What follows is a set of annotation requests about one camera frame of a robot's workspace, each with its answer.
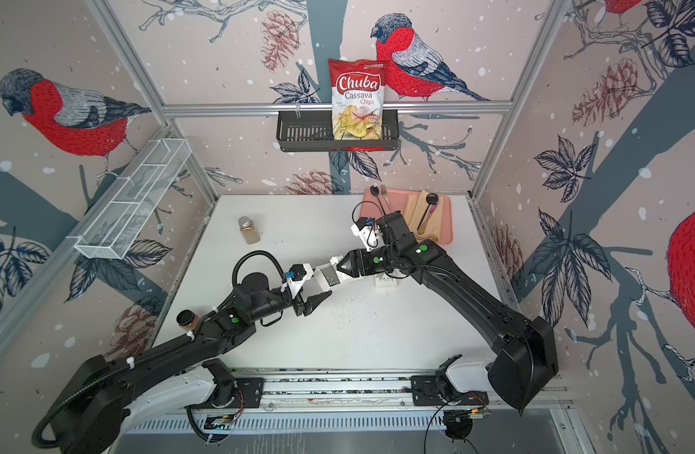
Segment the white jewelry box lid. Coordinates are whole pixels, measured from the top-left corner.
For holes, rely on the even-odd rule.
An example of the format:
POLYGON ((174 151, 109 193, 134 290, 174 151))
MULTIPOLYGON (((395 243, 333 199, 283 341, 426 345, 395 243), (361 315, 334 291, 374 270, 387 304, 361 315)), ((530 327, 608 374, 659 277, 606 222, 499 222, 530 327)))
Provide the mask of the white jewelry box lid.
POLYGON ((376 289, 393 289, 397 287, 398 280, 387 274, 379 274, 375 276, 374 284, 376 289))

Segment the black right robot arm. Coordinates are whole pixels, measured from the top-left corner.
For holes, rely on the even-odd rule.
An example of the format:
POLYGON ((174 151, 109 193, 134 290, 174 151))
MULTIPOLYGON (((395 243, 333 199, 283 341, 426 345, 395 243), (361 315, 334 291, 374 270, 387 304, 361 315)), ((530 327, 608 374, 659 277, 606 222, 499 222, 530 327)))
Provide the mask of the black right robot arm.
POLYGON ((523 412, 558 373, 553 327, 542 317, 529 320, 505 305, 431 240, 403 250, 382 246, 352 250, 336 270, 352 278, 398 271, 447 301, 483 337, 496 358, 487 369, 498 397, 523 412))

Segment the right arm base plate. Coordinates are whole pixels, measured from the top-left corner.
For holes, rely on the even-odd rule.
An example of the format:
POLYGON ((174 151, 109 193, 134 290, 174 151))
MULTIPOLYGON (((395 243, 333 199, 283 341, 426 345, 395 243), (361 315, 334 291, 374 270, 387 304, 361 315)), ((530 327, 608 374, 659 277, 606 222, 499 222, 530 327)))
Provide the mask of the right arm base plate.
POLYGON ((411 376, 410 392, 415 407, 474 406, 483 408, 489 404, 486 392, 459 392, 443 378, 437 376, 411 376))

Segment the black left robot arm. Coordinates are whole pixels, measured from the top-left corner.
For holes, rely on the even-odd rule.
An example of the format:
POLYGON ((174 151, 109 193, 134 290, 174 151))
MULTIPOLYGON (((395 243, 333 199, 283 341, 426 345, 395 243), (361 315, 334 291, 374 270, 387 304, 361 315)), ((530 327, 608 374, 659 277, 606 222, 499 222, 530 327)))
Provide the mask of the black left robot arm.
POLYGON ((217 357, 254 335, 264 318, 281 317, 287 308, 308 316, 332 294, 322 281, 319 293, 303 297, 304 284, 315 276, 305 264, 278 273, 281 283, 275 288, 259 272, 244 279, 232 276, 232 290, 225 300, 202 316, 195 328, 165 344, 125 359, 96 356, 85 361, 35 426, 32 445, 63 453, 102 452, 117 440, 126 419, 135 415, 131 404, 164 381, 203 365, 211 374, 209 385, 227 382, 230 373, 217 357))

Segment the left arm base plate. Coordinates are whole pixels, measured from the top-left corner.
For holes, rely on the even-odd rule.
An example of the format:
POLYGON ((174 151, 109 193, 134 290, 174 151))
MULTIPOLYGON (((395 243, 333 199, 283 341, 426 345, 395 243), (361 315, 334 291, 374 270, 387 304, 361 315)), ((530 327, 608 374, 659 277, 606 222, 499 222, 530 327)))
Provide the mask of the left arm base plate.
POLYGON ((264 384, 263 378, 235 378, 229 382, 219 383, 205 402, 194 404, 192 408, 195 410, 258 409, 264 384))

